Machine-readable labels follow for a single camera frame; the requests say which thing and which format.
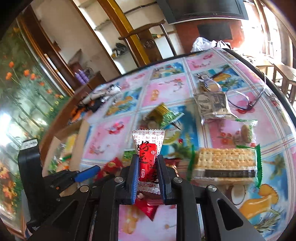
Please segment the white red candy packet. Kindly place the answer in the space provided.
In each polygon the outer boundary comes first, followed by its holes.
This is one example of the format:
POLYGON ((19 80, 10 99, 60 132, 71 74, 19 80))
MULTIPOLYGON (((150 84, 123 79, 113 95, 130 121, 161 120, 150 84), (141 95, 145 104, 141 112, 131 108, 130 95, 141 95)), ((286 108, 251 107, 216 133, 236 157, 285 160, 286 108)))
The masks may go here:
POLYGON ((159 195, 157 156, 165 138, 165 130, 133 130, 132 139, 139 157, 138 191, 159 195))

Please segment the small red snack packet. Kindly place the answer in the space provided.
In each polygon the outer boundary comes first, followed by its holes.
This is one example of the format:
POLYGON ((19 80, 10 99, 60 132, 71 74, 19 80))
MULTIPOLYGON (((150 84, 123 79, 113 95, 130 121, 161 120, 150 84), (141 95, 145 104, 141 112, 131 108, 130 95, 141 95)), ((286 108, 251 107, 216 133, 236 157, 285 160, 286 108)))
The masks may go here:
POLYGON ((160 199, 139 199, 135 200, 134 205, 142 211, 151 221, 154 220, 156 211, 160 205, 163 205, 163 201, 160 199))

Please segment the cardboard box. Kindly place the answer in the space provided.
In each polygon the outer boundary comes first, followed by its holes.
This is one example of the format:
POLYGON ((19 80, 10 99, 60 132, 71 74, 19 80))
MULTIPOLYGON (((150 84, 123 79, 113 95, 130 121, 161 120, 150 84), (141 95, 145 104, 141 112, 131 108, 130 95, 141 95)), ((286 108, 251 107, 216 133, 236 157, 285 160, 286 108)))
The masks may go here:
POLYGON ((44 177, 64 170, 79 170, 89 128, 86 120, 80 120, 55 134, 43 165, 44 177))

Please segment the green soda cracker pack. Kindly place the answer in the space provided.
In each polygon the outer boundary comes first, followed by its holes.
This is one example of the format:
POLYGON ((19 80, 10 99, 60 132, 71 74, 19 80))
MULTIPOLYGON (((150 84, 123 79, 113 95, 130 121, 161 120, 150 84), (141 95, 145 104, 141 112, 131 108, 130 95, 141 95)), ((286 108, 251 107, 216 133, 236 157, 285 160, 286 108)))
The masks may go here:
POLYGON ((249 185, 262 183, 261 147, 200 148, 191 158, 187 179, 218 185, 249 185))

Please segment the black white patterned cloth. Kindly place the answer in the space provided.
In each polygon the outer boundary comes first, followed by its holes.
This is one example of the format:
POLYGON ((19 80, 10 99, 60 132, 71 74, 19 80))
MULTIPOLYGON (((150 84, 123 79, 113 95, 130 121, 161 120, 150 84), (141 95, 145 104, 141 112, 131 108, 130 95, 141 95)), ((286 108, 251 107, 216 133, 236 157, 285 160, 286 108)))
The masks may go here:
POLYGON ((117 84, 111 84, 106 88, 95 89, 79 102, 78 107, 86 108, 95 113, 109 99, 121 92, 121 87, 117 84))

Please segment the green gold snack packet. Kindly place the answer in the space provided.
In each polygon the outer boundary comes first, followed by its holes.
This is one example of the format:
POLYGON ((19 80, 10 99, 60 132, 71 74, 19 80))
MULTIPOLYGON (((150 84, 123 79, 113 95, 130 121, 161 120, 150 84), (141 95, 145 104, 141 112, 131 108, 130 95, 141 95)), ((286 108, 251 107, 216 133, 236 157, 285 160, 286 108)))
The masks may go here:
POLYGON ((164 129, 169 125, 175 125, 184 113, 172 111, 164 103, 159 104, 144 118, 149 129, 164 129))

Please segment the purple spray can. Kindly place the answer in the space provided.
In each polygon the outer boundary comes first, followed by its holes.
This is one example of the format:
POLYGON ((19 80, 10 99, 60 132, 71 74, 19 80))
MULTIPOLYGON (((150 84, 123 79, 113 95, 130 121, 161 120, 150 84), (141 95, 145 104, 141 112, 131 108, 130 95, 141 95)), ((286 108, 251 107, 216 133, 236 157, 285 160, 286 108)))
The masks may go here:
POLYGON ((85 81, 83 80, 83 78, 80 76, 80 74, 78 74, 78 73, 74 73, 74 75, 75 75, 75 78, 82 84, 82 85, 84 85, 85 84, 85 81))
POLYGON ((87 75, 85 74, 85 72, 83 70, 78 70, 79 72, 79 75, 81 76, 81 78, 83 79, 83 81, 85 83, 88 83, 89 82, 89 78, 87 77, 87 75))

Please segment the clear green cookie packet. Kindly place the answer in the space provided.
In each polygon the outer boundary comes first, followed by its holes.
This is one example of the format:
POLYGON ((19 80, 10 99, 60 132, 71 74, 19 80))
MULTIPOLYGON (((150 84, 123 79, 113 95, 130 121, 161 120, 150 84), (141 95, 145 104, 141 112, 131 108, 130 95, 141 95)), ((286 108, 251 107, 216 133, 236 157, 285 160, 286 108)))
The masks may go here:
POLYGON ((256 147, 255 128, 258 120, 242 120, 236 119, 236 132, 233 137, 233 142, 236 146, 256 147))

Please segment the flower mural panel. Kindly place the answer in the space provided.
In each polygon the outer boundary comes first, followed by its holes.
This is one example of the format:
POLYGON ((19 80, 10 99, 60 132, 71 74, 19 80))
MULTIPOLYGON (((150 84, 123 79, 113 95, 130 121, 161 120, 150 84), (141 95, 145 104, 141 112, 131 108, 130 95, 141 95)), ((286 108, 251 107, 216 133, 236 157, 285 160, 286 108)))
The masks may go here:
POLYGON ((21 145, 40 140, 67 100, 14 20, 1 39, 1 219, 15 232, 23 231, 21 145))

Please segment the silver foil snack packet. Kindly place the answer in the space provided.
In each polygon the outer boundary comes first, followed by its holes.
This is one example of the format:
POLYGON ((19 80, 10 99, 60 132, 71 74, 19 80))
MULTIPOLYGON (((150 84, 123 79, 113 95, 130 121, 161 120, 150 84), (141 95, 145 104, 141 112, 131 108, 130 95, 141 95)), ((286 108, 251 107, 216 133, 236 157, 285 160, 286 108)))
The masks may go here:
POLYGON ((202 92, 194 95, 201 124, 211 120, 236 120, 231 112, 226 94, 222 91, 202 92))

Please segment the wooden chair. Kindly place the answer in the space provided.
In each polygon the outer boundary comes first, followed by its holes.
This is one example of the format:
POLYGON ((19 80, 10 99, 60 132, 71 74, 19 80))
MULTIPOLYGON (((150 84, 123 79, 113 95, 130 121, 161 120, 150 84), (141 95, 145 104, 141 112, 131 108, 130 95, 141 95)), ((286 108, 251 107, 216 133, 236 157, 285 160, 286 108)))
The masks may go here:
POLYGON ((161 28, 161 30, 163 32, 161 37, 165 37, 165 39, 168 42, 168 45, 172 51, 173 56, 177 56, 177 53, 176 53, 175 48, 171 42, 168 32, 166 31, 166 29, 164 27, 165 22, 166 22, 166 20, 161 20, 156 23, 146 24, 144 26, 141 26, 137 29, 132 30, 131 32, 127 33, 125 36, 118 38, 121 41, 125 41, 125 43, 127 44, 128 48, 132 54, 134 61, 136 62, 136 65, 138 67, 142 67, 142 66, 148 65, 150 63, 163 60, 161 53, 160 53, 160 51, 156 45, 156 42, 154 40, 154 36, 150 32, 150 29, 153 27, 160 27, 161 28), (136 36, 137 39, 139 40, 139 42, 141 43, 142 49, 145 52, 145 56, 147 58, 144 58, 140 52, 138 54, 136 54, 135 51, 133 51, 131 45, 128 42, 128 39, 132 40, 133 36, 136 36))

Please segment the wooden side table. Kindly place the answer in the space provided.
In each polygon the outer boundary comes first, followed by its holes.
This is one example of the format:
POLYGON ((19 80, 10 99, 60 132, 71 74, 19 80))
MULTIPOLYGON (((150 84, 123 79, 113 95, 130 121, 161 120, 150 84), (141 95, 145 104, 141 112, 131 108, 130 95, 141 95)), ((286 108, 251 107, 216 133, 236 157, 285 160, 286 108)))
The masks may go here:
POLYGON ((295 102, 296 95, 296 76, 295 68, 284 64, 273 64, 273 82, 276 83, 276 74, 279 73, 282 76, 281 92, 288 96, 288 100, 291 104, 295 102))

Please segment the white plastic bag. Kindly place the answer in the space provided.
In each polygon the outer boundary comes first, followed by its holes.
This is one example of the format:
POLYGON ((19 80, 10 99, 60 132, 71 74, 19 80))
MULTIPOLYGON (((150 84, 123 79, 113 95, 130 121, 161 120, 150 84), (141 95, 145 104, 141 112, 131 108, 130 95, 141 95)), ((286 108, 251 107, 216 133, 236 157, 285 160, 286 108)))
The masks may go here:
POLYGON ((230 43, 226 43, 222 40, 212 40, 209 41, 206 38, 203 37, 197 37, 197 39, 194 41, 192 45, 191 52, 201 52, 206 51, 211 48, 226 48, 226 49, 232 49, 230 43))

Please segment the black television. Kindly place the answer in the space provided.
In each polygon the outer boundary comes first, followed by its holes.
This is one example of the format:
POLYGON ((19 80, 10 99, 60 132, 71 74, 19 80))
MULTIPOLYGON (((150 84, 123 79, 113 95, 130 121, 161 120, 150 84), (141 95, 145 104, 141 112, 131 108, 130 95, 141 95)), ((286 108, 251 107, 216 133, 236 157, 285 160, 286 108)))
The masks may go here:
POLYGON ((243 1, 236 0, 158 0, 169 24, 198 19, 248 20, 243 1))

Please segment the black frame eyeglasses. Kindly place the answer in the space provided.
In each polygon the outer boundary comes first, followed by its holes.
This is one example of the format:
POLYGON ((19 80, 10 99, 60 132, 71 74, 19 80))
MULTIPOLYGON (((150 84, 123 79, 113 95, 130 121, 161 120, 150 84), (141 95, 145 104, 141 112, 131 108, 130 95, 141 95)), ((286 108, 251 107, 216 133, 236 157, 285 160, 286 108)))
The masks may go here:
POLYGON ((223 68, 212 76, 209 76, 207 73, 198 73, 195 77, 199 79, 199 83, 205 91, 224 92, 228 102, 240 111, 253 110, 266 89, 266 75, 264 75, 264 84, 260 86, 257 97, 251 100, 249 96, 238 90, 243 80, 231 67, 223 68))

